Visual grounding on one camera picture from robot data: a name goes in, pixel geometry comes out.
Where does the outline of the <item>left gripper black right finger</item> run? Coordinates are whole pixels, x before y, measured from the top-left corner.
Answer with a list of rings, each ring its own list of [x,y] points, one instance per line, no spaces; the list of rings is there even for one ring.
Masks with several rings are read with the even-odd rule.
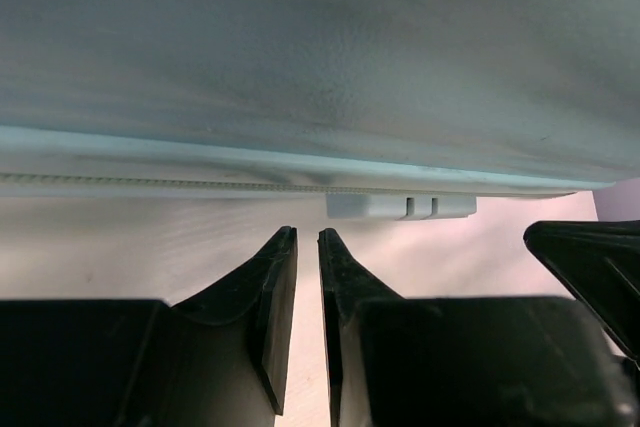
[[[335,426],[635,426],[591,314],[554,296],[405,298],[318,238]]]

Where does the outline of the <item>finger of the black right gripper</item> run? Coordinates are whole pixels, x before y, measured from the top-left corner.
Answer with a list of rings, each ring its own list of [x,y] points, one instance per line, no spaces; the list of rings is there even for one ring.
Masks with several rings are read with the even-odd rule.
[[[539,221],[524,243],[615,344],[639,355],[639,222]]]

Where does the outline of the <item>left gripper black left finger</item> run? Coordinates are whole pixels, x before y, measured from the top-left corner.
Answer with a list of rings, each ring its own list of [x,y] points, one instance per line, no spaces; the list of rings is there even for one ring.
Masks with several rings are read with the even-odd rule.
[[[270,426],[284,409],[297,232],[175,305],[1,305],[5,426]]]

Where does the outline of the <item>light blue hard-shell suitcase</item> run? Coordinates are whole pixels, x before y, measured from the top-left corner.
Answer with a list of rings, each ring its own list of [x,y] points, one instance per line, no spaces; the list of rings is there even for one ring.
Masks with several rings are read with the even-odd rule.
[[[1,0],[6,196],[553,198],[639,174],[639,0]]]

